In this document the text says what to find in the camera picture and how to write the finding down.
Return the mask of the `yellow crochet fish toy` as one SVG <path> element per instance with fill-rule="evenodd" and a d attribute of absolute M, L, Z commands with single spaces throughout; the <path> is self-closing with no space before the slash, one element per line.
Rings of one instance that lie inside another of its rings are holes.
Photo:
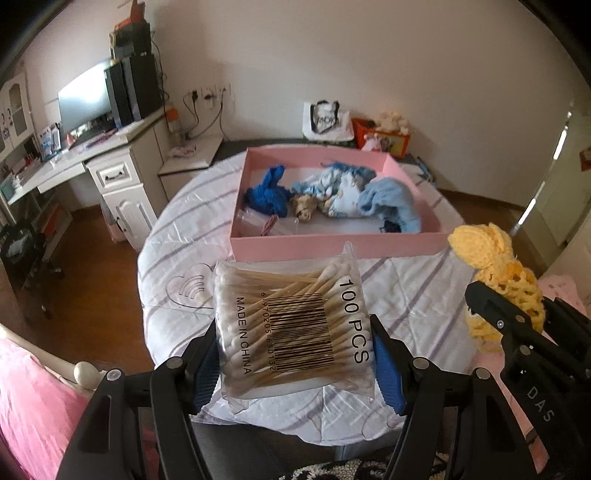
<path fill-rule="evenodd" d="M 448 237 L 456 256 L 475 270 L 480 281 L 519 307 L 541 333 L 545 321 L 543 293 L 532 270 L 515 256 L 512 239 L 497 225 L 462 225 Z"/>

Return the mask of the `cotton swab bag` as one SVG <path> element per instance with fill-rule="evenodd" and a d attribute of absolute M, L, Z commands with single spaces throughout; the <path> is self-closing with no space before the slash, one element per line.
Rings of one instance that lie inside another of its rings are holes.
<path fill-rule="evenodd" d="M 370 315 L 351 243 L 322 259 L 221 261 L 212 299 L 221 394 L 233 411 L 325 386 L 374 395 Z"/>

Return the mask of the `light blue plush cloth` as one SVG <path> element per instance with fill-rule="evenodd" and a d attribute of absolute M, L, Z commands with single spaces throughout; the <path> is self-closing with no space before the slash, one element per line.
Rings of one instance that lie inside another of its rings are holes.
<path fill-rule="evenodd" d="M 363 216 L 379 218 L 383 226 L 386 220 L 398 223 L 401 233 L 422 232 L 421 215 L 410 188 L 392 177 L 370 182 L 360 194 L 358 208 Z"/>

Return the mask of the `blue knitted cloth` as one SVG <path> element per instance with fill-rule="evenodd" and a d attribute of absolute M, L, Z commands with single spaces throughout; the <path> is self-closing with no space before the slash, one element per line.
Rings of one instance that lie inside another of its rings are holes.
<path fill-rule="evenodd" d="M 286 187 L 280 185 L 284 171 L 286 171 L 286 167 L 283 165 L 267 169 L 262 182 L 245 191 L 245 203 L 263 215 L 287 217 L 288 206 L 290 206 L 293 194 Z"/>

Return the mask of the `cartoon print baby garment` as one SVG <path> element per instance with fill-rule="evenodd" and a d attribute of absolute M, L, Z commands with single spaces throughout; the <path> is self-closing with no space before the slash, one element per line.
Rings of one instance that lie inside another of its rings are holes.
<path fill-rule="evenodd" d="M 294 183 L 294 195 L 311 195 L 318 209 L 331 218 L 360 218 L 360 196 L 377 172 L 369 167 L 333 162 L 318 173 Z"/>

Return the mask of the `black chair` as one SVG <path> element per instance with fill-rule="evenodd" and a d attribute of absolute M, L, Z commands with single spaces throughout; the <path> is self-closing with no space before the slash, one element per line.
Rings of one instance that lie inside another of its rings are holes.
<path fill-rule="evenodd" d="M 51 319 L 53 315 L 47 306 L 40 278 L 63 280 L 65 273 L 61 266 L 45 258 L 47 247 L 46 236 L 29 221 L 21 220 L 1 229 L 1 260 L 11 286 L 17 291 L 31 293 L 38 301 L 38 310 L 46 319 Z"/>

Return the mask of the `pink shallow box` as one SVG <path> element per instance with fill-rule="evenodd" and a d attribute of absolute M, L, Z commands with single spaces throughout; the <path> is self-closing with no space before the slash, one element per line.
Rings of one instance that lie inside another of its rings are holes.
<path fill-rule="evenodd" d="M 391 177 L 406 184 L 421 215 L 422 231 L 386 233 L 381 230 L 384 223 L 378 218 L 332 220 L 315 213 L 311 221 L 304 224 L 297 224 L 294 216 L 288 215 L 277 222 L 283 232 L 263 236 L 262 229 L 249 226 L 239 218 L 239 212 L 245 209 L 245 191 L 259 185 L 270 167 L 286 167 L 280 184 L 288 187 L 321 172 L 322 167 L 335 161 L 370 167 L 379 179 Z M 437 190 L 427 182 L 412 179 L 403 166 L 386 153 L 296 145 L 249 148 L 245 151 L 229 242 L 235 260 L 252 262 L 329 257 L 341 253 L 348 242 L 355 247 L 359 259 L 433 255 L 446 248 L 448 235 L 461 222 L 454 216 L 446 217 L 443 206 L 444 198 Z"/>

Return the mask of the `low tv bench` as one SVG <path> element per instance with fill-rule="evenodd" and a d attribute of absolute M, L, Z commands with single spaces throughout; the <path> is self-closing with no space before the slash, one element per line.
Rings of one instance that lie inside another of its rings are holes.
<path fill-rule="evenodd" d="M 304 138 L 224 140 L 218 136 L 202 137 L 182 147 L 172 148 L 158 172 L 168 201 L 201 170 L 228 159 L 246 149 L 273 145 L 308 145 Z"/>

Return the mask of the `white desk with drawers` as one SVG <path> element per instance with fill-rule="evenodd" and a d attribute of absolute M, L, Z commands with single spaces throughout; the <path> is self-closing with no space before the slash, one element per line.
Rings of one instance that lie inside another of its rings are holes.
<path fill-rule="evenodd" d="M 166 118 L 157 110 L 104 140 L 96 138 L 35 168 L 7 203 L 12 205 L 33 190 L 45 193 L 88 173 L 116 225 L 139 251 L 168 202 L 158 172 L 169 146 Z"/>

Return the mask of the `orange toy storage box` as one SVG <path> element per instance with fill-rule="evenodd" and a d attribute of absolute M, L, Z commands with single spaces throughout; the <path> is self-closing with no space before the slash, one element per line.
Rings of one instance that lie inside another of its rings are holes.
<path fill-rule="evenodd" d="M 361 149 L 363 144 L 365 144 L 363 136 L 366 134 L 376 133 L 381 137 L 382 152 L 389 153 L 392 157 L 397 159 L 404 158 L 408 153 L 408 147 L 412 138 L 410 134 L 401 135 L 397 133 L 378 131 L 372 120 L 362 118 L 353 118 L 352 125 L 353 135 L 355 135 L 354 140 L 356 148 Z"/>

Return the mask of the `pink plush toy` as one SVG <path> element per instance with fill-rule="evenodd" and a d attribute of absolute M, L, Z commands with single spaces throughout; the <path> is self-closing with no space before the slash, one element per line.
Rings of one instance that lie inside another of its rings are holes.
<path fill-rule="evenodd" d="M 376 133 L 366 134 L 365 136 L 363 136 L 363 140 L 365 140 L 365 144 L 363 144 L 363 147 L 361 148 L 362 151 L 382 151 L 381 137 Z"/>

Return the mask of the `white plush bear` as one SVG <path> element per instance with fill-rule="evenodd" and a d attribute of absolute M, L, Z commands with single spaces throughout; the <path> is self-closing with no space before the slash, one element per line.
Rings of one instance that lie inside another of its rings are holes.
<path fill-rule="evenodd" d="M 410 133 L 410 122 L 398 112 L 382 112 L 375 120 L 376 129 L 401 135 Z"/>

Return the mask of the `black computer tower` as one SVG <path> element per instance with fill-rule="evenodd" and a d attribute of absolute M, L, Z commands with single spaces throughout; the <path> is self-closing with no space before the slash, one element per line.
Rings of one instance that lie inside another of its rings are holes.
<path fill-rule="evenodd" d="M 162 107 L 153 54 L 114 61 L 104 76 L 117 129 L 145 119 Z"/>

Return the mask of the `black box on tower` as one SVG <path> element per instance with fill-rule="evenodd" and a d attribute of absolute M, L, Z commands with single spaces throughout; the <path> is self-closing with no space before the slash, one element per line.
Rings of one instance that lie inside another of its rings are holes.
<path fill-rule="evenodd" d="M 123 6 L 127 4 L 130 4 L 128 17 L 116 24 L 109 33 L 113 60 L 151 52 L 150 24 L 145 19 L 145 2 L 125 1 Z"/>

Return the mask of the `wall power outlets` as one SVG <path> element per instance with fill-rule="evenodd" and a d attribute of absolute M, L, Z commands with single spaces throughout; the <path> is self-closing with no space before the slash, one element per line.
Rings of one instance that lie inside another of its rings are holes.
<path fill-rule="evenodd" d="M 231 83 L 217 83 L 211 86 L 197 87 L 189 90 L 186 96 L 192 101 L 213 103 L 231 101 L 233 98 Z"/>

